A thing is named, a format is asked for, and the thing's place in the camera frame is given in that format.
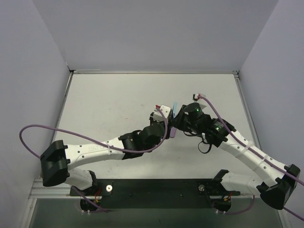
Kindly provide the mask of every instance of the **gray floor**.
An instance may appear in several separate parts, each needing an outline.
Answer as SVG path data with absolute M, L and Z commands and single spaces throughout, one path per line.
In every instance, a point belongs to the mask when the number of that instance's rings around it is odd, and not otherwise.
M 233 199 L 231 211 L 243 209 L 250 199 Z M 216 215 L 214 209 L 118 209 L 82 215 L 78 199 L 38 199 L 30 228 L 281 228 L 275 209 L 257 199 L 240 215 Z

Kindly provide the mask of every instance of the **black cable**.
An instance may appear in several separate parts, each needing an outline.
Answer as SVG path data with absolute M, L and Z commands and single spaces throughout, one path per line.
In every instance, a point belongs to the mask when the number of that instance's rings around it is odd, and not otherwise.
M 212 144 L 209 144 L 209 148 L 206 152 L 203 152 L 200 150 L 200 144 L 201 143 L 204 143 L 204 141 L 201 141 L 199 144 L 198 144 L 198 149 L 199 149 L 199 152 L 203 153 L 203 154 L 206 154 L 206 153 L 209 153 L 211 151 L 211 148 L 212 148 Z
M 210 196 L 208 195 L 206 189 L 204 189 L 204 195 L 205 195 L 205 197 L 206 197 L 206 201 L 207 201 L 208 205 L 212 208 L 212 207 L 213 207 L 213 206 L 212 206 L 212 202 L 211 202 Z

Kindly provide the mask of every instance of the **pink cable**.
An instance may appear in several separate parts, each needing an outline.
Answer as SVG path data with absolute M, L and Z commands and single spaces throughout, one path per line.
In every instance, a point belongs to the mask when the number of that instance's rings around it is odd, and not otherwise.
M 235 139 L 235 141 L 237 141 L 239 144 L 241 144 L 242 146 L 246 147 L 246 145 L 240 141 L 231 131 L 230 129 L 227 127 L 227 125 L 225 124 L 224 120 L 220 117 L 219 113 L 217 112 L 217 110 L 215 109 L 215 107 L 212 105 L 212 103 L 205 97 L 199 95 L 198 98 L 205 100 L 209 106 L 211 107 L 211 109 L 214 111 L 215 115 L 217 115 L 219 121 L 224 125 L 225 129 L 228 131 L 228 133 L 232 136 L 232 138 Z M 254 153 L 256 156 L 258 156 L 259 158 L 263 159 L 264 157 L 262 155 L 260 155 L 258 152 L 256 152 L 254 149 L 252 149 L 251 147 L 249 147 L 249 150 Z M 290 173 L 282 170 L 281 168 L 277 167 L 276 165 L 274 165 L 273 163 L 271 163 L 268 160 L 264 160 L 267 164 L 269 164 L 270 166 L 274 167 L 276 170 L 282 172 L 283 174 L 287 175 L 288 177 L 292 178 L 293 180 L 295 180 L 296 182 L 300 183 L 302 186 L 304 186 L 304 182 L 302 180 L 300 180 L 299 178 L 296 178 L 295 176 L 291 175 Z M 292 215 L 296 216 L 298 219 L 304 221 L 304 218 L 297 215 L 296 213 L 292 212 L 291 210 L 284 208 L 286 211 L 288 211 L 289 213 L 291 213 Z

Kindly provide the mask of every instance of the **screw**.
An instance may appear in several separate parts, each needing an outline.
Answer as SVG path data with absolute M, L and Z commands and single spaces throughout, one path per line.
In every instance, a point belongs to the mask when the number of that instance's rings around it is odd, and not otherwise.
M 204 186 L 204 185 L 202 185 L 202 184 L 199 185 L 199 190 L 200 190 L 200 191 L 204 191 L 204 189 L 205 189 L 205 186 Z
M 105 189 L 107 192 L 111 192 L 113 187 L 112 187 L 112 185 L 107 185 Z

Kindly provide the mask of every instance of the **white knob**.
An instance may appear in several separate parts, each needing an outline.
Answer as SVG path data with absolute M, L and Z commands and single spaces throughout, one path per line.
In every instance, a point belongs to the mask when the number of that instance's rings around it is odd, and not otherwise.
M 111 192 L 113 187 L 112 187 L 112 185 L 107 185 L 105 189 L 107 192 Z

